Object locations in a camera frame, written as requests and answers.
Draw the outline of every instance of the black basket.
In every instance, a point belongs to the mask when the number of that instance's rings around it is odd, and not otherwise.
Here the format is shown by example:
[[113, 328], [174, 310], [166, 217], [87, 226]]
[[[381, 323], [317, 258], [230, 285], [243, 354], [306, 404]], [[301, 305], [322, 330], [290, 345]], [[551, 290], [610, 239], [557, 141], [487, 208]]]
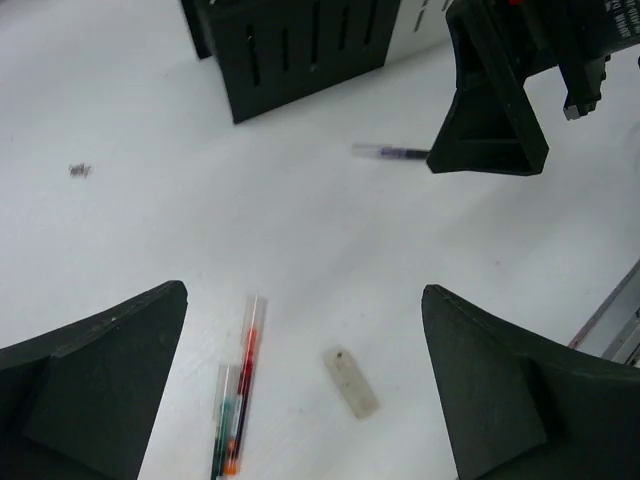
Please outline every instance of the black basket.
[[182, 0], [200, 58], [215, 55], [235, 123], [385, 62], [400, 0]]

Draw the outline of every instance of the white tabletop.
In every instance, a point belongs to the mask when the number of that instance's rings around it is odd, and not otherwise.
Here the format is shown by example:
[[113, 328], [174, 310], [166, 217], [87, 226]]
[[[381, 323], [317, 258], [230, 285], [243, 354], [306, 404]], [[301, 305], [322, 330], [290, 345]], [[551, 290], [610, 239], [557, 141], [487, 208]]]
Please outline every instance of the white tabletop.
[[[528, 84], [543, 175], [434, 176], [353, 158], [429, 147], [449, 48], [234, 127], [177, 0], [0, 2], [0, 347], [168, 279], [189, 309], [141, 479], [208, 479], [217, 365], [245, 297], [269, 298], [238, 480], [453, 480], [422, 330], [440, 283], [566, 343], [640, 256], [637, 50], [566, 122], [558, 71]], [[71, 178], [69, 165], [92, 166]], [[381, 410], [353, 418], [324, 370], [343, 345]]]

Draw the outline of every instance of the red marker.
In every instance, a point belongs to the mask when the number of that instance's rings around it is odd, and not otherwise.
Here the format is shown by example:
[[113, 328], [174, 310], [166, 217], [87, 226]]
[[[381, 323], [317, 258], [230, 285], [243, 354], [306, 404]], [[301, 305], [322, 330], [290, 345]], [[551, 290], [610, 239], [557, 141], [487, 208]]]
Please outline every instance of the red marker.
[[229, 447], [227, 450], [227, 461], [224, 466], [225, 475], [235, 475], [238, 472], [238, 457], [242, 446], [242, 434], [247, 418], [247, 405], [251, 393], [251, 380], [255, 366], [258, 346], [262, 336], [262, 327], [267, 309], [267, 301], [261, 297], [254, 297], [247, 302], [247, 311], [244, 319], [244, 356], [242, 358], [242, 370], [238, 381], [238, 395], [236, 397], [236, 408], [233, 422], [231, 424], [231, 434], [229, 437]]

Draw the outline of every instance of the marker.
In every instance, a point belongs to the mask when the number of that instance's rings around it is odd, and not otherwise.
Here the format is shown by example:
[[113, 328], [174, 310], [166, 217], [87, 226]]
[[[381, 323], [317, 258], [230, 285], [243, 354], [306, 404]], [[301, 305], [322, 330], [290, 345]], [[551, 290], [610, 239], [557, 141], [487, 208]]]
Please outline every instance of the marker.
[[267, 308], [267, 301], [261, 297], [254, 297], [247, 302], [247, 311], [244, 318], [244, 356], [242, 358], [242, 370], [238, 381], [238, 394], [234, 418], [231, 425], [231, 434], [227, 449], [227, 459], [224, 467], [225, 475], [235, 475], [238, 471], [238, 457], [242, 447], [242, 436], [247, 418], [247, 405], [251, 393], [251, 380], [255, 367], [258, 346], [262, 336], [262, 327]]
[[374, 145], [356, 143], [352, 147], [354, 155], [366, 158], [380, 158], [383, 160], [421, 160], [429, 158], [429, 150], [394, 147], [393, 145]]
[[211, 463], [211, 480], [224, 475], [224, 465], [229, 443], [231, 420], [238, 391], [239, 365], [220, 365], [218, 370], [218, 386], [213, 410], [213, 420], [216, 424], [216, 440], [213, 447], [213, 461]]

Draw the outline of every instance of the white table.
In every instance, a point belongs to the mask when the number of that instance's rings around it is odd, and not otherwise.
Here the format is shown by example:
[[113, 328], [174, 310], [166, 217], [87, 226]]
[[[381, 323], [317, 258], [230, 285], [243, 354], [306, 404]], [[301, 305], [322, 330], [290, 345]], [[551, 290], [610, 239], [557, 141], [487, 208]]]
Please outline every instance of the white table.
[[[349, 147], [428, 147], [454, 91], [449, 48], [234, 127], [176, 0], [4, 0], [0, 347], [184, 281], [140, 478], [205, 480], [217, 365], [257, 291], [270, 308], [238, 480], [453, 480], [422, 289], [571, 339], [640, 256], [637, 53], [614, 57], [577, 122], [557, 71], [530, 81], [543, 175], [434, 176]], [[71, 178], [82, 162], [92, 173]], [[338, 344], [382, 404], [367, 421], [324, 370]]]

